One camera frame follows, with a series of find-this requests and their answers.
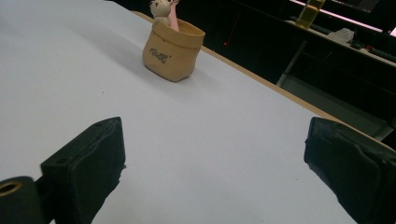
toy head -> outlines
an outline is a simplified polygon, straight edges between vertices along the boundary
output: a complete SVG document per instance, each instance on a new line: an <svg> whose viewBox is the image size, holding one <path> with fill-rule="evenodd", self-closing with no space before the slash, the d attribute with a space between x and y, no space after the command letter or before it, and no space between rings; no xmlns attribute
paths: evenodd
<svg viewBox="0 0 396 224"><path fill-rule="evenodd" d="M154 17L167 17L171 12L172 0L153 0L149 3L151 14Z"/></svg>

brown bag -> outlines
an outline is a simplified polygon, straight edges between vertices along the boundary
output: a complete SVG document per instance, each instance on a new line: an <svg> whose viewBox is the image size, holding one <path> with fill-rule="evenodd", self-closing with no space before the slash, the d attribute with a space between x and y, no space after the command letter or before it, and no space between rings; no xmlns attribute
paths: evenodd
<svg viewBox="0 0 396 224"><path fill-rule="evenodd" d="M149 70L174 82L192 74L205 37L205 32L188 22L177 23L179 32L163 22L154 22L142 54Z"/></svg>

stuffed animal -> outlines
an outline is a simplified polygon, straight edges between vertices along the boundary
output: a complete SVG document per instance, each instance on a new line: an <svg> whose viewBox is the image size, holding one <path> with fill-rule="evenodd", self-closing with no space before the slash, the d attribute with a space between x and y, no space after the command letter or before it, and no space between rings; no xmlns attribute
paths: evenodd
<svg viewBox="0 0 396 224"><path fill-rule="evenodd" d="M154 22L163 21L166 25L171 24L168 16L171 12L172 3L172 0L153 0L149 3L149 8L154 17Z"/></svg>

yellow bottle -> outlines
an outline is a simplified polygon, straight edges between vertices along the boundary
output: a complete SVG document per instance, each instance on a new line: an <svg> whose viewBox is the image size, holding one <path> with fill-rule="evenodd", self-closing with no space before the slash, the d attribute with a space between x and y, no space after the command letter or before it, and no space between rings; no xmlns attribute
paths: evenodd
<svg viewBox="0 0 396 224"><path fill-rule="evenodd" d="M296 25L308 29L326 0L308 0L296 21Z"/></svg>

fabric storage basket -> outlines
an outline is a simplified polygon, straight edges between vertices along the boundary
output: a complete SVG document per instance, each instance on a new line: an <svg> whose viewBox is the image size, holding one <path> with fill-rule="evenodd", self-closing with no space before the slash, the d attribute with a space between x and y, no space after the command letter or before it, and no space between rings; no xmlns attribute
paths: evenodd
<svg viewBox="0 0 396 224"><path fill-rule="evenodd" d="M179 32L163 22L154 22L142 54L149 70L174 82L192 74L205 37L205 32L188 22L177 23Z"/></svg>

